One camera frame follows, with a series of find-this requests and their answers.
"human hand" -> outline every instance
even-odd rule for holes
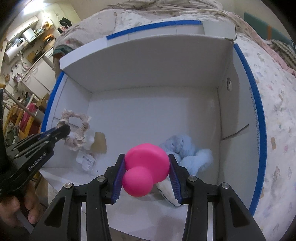
[[[28,220],[31,224],[39,221],[43,214],[43,207],[38,201],[33,184],[30,182],[24,197],[24,205],[29,210]],[[4,198],[0,203],[0,218],[7,225],[21,227],[21,222],[17,219],[15,212],[20,209],[20,202],[16,197]]]

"pink toy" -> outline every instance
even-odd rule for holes
[[[162,182],[170,170],[166,152],[149,143],[131,148],[124,160],[127,172],[123,176],[122,186],[135,197],[147,195],[153,184]]]

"blue tape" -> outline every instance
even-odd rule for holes
[[[264,177],[265,177],[265,169],[266,169],[266,159],[267,159],[267,136],[266,136],[266,124],[265,124],[265,117],[264,117],[264,111],[263,111],[263,105],[260,97],[260,93],[257,87],[257,84],[255,82],[252,70],[242,53],[241,49],[239,48],[238,44],[234,44],[234,49],[237,52],[244,69],[247,73],[251,89],[253,92],[254,96],[254,101],[256,105],[256,110],[257,110],[257,116],[258,116],[258,122],[259,122],[259,139],[260,139],[260,148],[259,148],[259,167],[258,167],[258,175],[257,175],[257,181],[256,181],[256,186],[253,194],[253,198],[251,201],[251,205],[249,208],[249,212],[254,215],[262,187],[263,187],[263,182],[264,182]]]
[[[64,77],[64,74],[65,72],[62,71],[60,74],[59,74],[59,77],[54,85],[54,88],[52,90],[52,93],[50,94],[50,98],[49,98],[49,101],[47,103],[47,107],[46,107],[46,110],[45,110],[45,114],[44,114],[44,119],[43,119],[43,122],[42,122],[42,127],[41,127],[41,132],[45,132],[46,131],[46,126],[47,126],[47,122],[48,122],[48,117],[49,117],[49,113],[50,113],[50,109],[52,108],[52,103],[54,101],[54,97],[57,93],[57,89],[59,88],[59,84],[61,83],[62,81],[62,78]]]
[[[176,21],[167,21],[167,22],[160,22],[160,23],[151,23],[151,24],[134,27],[134,28],[129,28],[114,34],[110,34],[106,36],[106,38],[107,40],[111,40],[113,38],[117,38],[119,36],[138,32],[138,31],[143,31],[143,30],[148,30],[153,28],[161,28],[166,26],[177,26],[177,25],[202,25],[202,22],[199,20],[176,20]]]

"light blue plush toy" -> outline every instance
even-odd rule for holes
[[[213,162],[210,149],[198,150],[188,135],[174,135],[159,145],[168,155],[173,154],[177,163],[185,167],[190,175],[197,176],[199,171],[206,170]],[[172,205],[180,204],[175,199],[169,177],[156,184],[159,192]]]

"metal screw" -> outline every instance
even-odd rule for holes
[[[221,186],[225,189],[228,189],[230,187],[228,183],[222,183]]]
[[[231,83],[231,79],[227,78],[227,90],[231,91],[232,90],[232,83]]]
[[[189,180],[190,182],[195,182],[195,181],[197,180],[197,177],[196,177],[196,176],[189,176],[189,177],[188,177],[188,180]]]
[[[72,187],[72,183],[66,183],[65,185],[64,185],[64,188],[66,188],[66,189],[69,189],[69,188],[71,188]]]
[[[98,180],[99,182],[103,182],[103,181],[106,180],[106,178],[105,178],[104,176],[98,176],[97,180]]]

